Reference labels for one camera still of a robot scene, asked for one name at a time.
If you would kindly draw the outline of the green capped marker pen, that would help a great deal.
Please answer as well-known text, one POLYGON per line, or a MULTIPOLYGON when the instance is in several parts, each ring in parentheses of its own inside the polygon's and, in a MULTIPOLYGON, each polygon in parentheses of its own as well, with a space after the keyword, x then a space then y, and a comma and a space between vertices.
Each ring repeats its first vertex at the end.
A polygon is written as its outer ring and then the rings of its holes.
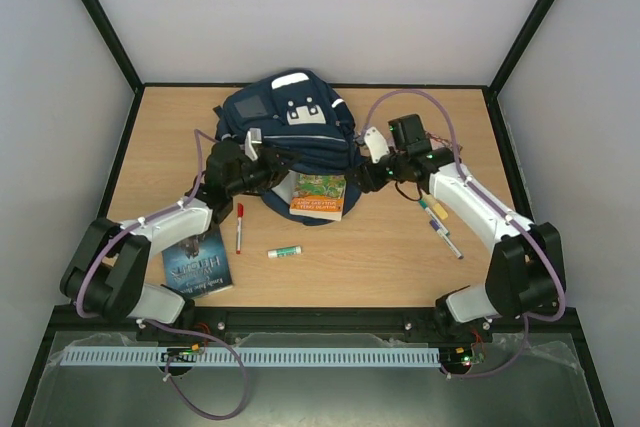
POLYGON ((436 231, 441 232, 445 236, 449 236, 449 230, 442 223, 442 221, 437 216, 437 214, 428 206, 428 204, 423 199, 420 199, 418 203, 422 207, 422 209, 426 212, 426 214, 429 216, 431 226, 436 231))

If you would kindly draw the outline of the green white glue stick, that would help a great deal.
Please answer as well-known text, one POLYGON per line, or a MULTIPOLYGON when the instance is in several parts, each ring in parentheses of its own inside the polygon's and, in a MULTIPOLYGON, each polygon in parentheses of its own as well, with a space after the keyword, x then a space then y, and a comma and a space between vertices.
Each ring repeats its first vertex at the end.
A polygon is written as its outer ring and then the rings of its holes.
POLYGON ((301 246, 290 246, 269 250, 267 252, 267 256, 269 259, 277 259, 282 257, 300 255, 301 253, 301 246))

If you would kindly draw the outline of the navy blue student backpack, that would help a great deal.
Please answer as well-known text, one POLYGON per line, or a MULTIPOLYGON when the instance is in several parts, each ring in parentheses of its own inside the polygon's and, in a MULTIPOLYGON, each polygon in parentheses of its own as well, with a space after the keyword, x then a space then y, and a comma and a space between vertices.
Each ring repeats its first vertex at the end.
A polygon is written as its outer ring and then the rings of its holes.
POLYGON ((312 71, 290 70, 255 82, 229 96, 215 113, 215 144, 230 140, 244 151, 247 131, 260 128, 262 147, 299 154, 278 186, 257 195, 282 217, 306 226, 334 222, 289 213, 298 174, 344 176, 342 218, 358 201, 360 190, 346 178, 362 161, 355 143, 355 120, 345 101, 312 71))

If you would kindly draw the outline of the black frame post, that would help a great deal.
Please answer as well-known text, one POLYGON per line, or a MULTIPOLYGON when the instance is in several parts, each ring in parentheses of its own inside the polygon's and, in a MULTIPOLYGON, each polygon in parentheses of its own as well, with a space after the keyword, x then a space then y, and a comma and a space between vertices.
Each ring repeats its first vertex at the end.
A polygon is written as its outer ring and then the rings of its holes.
POLYGON ((498 95, 507 84, 511 74, 526 52, 529 44, 542 25, 547 14, 553 7, 556 0, 536 0, 531 11, 526 17, 521 29, 516 35, 513 44, 508 50, 504 60, 500 64, 489 89, 498 95))
POLYGON ((80 1, 93 21, 106 47, 110 51, 127 84, 133 92, 137 92, 142 88, 143 82, 130 60, 100 0, 80 1))

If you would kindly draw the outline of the purple capped marker pen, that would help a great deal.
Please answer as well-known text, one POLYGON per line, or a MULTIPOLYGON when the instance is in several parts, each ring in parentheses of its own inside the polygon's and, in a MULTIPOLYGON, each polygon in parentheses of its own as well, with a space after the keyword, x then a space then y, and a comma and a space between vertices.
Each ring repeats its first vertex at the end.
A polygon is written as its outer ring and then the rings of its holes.
POLYGON ((457 258, 457 259, 463 259, 464 258, 464 254, 455 246, 455 244, 451 241, 451 239, 449 238, 449 235, 447 234, 447 232, 445 231, 445 229, 440 226, 435 220, 430 220, 429 224, 431 225, 431 227, 434 229, 434 231, 436 232, 436 234, 443 240, 443 242, 447 245, 447 247, 451 250, 451 252, 453 253, 453 255, 457 258))

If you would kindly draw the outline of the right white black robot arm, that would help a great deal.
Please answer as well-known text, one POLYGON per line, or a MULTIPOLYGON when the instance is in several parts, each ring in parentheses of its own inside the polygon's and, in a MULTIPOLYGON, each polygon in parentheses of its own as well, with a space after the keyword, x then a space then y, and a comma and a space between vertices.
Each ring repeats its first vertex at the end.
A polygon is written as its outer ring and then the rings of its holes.
POLYGON ((348 177, 364 193, 410 182, 452 210, 482 241, 491 258, 483 283, 440 297, 433 322, 455 339, 483 318, 515 318, 551 303, 565 304, 559 232, 509 209, 478 183, 454 147, 433 148, 418 115, 393 119, 393 139, 376 128, 361 137, 368 150, 348 177))

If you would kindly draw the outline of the red marker pen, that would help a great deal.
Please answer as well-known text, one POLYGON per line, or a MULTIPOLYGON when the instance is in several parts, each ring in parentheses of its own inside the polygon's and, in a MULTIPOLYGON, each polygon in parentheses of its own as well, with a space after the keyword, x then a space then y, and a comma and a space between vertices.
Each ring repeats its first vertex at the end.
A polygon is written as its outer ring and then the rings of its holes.
POLYGON ((243 218, 244 218, 244 205, 242 203, 237 204, 236 208, 236 243, 235 251, 239 255, 242 252, 242 238, 243 238, 243 218))

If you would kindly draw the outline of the orange treehouse book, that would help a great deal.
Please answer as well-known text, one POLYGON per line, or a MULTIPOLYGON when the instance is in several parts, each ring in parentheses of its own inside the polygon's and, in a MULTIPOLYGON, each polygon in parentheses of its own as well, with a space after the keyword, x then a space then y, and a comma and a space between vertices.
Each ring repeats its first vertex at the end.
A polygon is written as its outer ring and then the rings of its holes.
POLYGON ((313 219, 340 221, 345 193, 344 176, 298 174, 289 213, 313 219))

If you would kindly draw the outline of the pink purple paperback book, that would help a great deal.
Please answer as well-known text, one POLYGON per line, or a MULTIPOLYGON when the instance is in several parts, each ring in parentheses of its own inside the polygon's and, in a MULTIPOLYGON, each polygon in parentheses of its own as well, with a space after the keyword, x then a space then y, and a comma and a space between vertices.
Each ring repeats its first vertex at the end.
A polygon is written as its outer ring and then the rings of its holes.
POLYGON ((440 148, 446 148, 449 149, 451 151, 454 151, 455 149, 458 149, 459 151, 462 150, 462 146, 459 144, 456 144, 455 142, 453 142, 450 139, 438 136, 434 133, 425 132, 426 137, 429 139, 430 143, 431 143, 431 147, 433 150, 436 149, 440 149, 440 148))

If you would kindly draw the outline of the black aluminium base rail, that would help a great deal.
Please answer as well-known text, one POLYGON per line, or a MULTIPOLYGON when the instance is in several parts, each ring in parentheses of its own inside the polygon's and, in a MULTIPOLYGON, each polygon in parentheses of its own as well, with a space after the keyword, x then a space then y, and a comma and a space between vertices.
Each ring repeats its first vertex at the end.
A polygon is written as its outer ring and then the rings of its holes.
MULTIPOLYGON (((480 319, 457 327, 437 327, 434 309, 423 308, 249 308, 188 306, 171 326, 198 330, 231 343, 253 333, 287 334, 372 334, 381 339, 396 338, 408 343, 438 346, 469 345, 479 336, 490 342, 494 334, 519 333, 520 319, 502 318, 489 322, 480 319)), ((81 319, 72 305, 54 307, 47 335, 62 331, 136 333, 138 340, 168 345, 178 336, 163 333, 155 327, 140 332, 134 320, 109 322, 81 319)), ((576 309, 568 308, 557 322, 529 320, 533 334, 569 334, 574 341, 584 341, 584 332, 576 309)))

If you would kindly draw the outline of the black frame post right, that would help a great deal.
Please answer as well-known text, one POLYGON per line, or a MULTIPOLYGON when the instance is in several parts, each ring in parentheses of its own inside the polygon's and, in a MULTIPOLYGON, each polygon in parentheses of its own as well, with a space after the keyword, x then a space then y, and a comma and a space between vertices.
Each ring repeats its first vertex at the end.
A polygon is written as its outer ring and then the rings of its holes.
POLYGON ((526 17, 521 29, 516 35, 513 44, 508 50, 504 60, 500 64, 489 89, 498 95, 507 84, 511 74, 526 52, 529 44, 542 25, 547 14, 553 7, 556 0, 536 0, 531 11, 526 17))

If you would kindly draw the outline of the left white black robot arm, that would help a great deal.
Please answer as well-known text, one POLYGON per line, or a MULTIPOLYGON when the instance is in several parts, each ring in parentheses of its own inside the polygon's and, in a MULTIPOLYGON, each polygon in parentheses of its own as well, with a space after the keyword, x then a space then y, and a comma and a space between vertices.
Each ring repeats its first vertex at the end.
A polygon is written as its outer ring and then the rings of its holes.
POLYGON ((223 222, 235 196, 277 186, 299 157, 274 147, 260 147, 248 156, 234 141, 214 144, 210 154, 198 156, 193 186, 178 201, 121 223, 105 217, 91 222, 60 281, 61 293, 82 318, 174 323, 186 300, 168 287, 146 283, 152 258, 223 222))

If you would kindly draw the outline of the yellow highlighter pen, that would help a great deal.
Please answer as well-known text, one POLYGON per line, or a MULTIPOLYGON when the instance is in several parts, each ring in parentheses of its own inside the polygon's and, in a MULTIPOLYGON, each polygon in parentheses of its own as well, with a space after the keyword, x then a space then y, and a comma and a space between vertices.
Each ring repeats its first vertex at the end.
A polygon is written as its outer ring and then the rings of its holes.
POLYGON ((440 203, 434 202, 431 205, 431 208, 441 220, 445 220, 448 218, 447 211, 444 209, 444 207, 440 203))

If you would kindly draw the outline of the dark Wuthering Heights book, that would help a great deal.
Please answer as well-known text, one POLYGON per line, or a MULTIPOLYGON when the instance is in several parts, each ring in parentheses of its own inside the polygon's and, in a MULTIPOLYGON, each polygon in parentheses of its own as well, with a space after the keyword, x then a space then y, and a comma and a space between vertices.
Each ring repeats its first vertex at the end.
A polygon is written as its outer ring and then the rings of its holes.
POLYGON ((188 299, 233 286, 218 226, 188 237, 162 252, 165 285, 188 299))

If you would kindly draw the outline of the black frame post left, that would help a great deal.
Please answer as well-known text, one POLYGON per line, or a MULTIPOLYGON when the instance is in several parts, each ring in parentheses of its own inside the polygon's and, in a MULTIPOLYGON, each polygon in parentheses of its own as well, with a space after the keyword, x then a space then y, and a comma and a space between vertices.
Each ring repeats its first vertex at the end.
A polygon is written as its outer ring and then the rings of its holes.
POLYGON ((143 82, 130 60, 100 0, 80 1, 93 21, 106 47, 110 51, 127 84, 133 92, 137 92, 142 88, 143 82))

